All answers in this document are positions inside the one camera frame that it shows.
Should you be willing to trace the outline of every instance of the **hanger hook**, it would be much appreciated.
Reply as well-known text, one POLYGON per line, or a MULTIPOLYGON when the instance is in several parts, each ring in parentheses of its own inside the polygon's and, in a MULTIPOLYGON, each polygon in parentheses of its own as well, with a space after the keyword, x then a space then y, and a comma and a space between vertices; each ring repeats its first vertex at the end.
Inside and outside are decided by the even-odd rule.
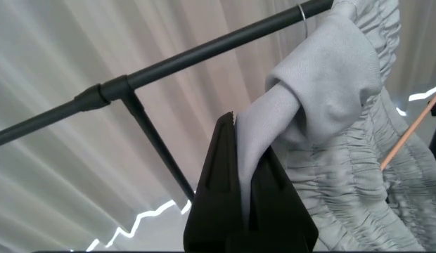
POLYGON ((301 6, 301 4, 297 4, 297 7, 298 7, 298 8, 300 9, 300 11, 301 11, 302 21, 304 21, 305 39, 307 39, 307 37, 309 36, 309 29, 307 28, 307 22, 305 21, 305 13, 304 13, 304 10, 302 10, 302 6, 301 6))

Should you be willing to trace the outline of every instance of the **garment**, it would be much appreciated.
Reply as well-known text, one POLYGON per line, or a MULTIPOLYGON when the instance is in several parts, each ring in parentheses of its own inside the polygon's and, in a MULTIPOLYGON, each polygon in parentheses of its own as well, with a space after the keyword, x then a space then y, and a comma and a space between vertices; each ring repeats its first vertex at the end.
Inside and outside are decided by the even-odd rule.
POLYGON ((236 119, 244 216, 258 159, 274 142, 319 228, 317 250, 436 250, 436 163, 383 88, 399 43, 393 0, 335 1, 236 119), (385 202, 389 193, 391 207, 385 202))

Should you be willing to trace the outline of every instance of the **clothing rack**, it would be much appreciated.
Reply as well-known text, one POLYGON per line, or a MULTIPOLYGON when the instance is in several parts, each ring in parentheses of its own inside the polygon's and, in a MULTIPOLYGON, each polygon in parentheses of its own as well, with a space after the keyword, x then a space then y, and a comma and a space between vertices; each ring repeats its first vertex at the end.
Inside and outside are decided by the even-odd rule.
MULTIPOLYGON (((303 3, 301 7, 304 18, 328 10, 332 2, 333 0, 310 0, 303 3)), ((78 112, 103 108, 110 105, 112 101, 122 100, 187 198, 192 201, 194 196, 192 187, 146 114, 134 90, 302 20, 300 7, 293 7, 135 73, 122 75, 104 84, 93 85, 69 102, 0 131, 0 145, 14 141, 78 112)))

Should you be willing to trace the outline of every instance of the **curtain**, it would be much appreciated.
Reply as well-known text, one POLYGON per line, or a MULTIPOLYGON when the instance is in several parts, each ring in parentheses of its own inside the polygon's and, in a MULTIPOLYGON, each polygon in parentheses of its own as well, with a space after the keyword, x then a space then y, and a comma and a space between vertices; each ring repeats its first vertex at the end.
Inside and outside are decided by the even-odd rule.
MULTIPOLYGON (((436 79, 436 1, 419 2, 400 5, 408 33, 388 84, 399 103, 436 79)), ((0 0, 0 130, 297 3, 0 0)), ((296 24, 136 91, 193 188, 217 118, 257 99, 303 40, 296 24)), ((0 252, 182 250, 189 207, 119 101, 0 147, 0 252)))

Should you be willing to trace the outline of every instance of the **wooden stick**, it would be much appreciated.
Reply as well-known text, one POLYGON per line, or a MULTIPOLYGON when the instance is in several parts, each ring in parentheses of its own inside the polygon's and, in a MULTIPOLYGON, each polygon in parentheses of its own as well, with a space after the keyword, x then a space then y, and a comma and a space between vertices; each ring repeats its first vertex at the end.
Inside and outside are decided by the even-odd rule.
POLYGON ((400 140, 396 143, 396 145, 393 147, 392 151, 388 153, 387 157, 383 160, 383 162, 380 164, 380 170, 383 171, 388 163, 393 159, 393 157, 398 153, 399 149, 406 143, 407 139, 412 135, 412 133, 415 131, 415 129, 418 127, 418 125, 423 121, 424 117, 429 113, 430 109, 436 104, 436 95, 435 97, 428 103, 428 106, 424 109, 424 111, 418 116, 418 118, 415 120, 415 122, 409 126, 407 131, 402 135, 400 140))

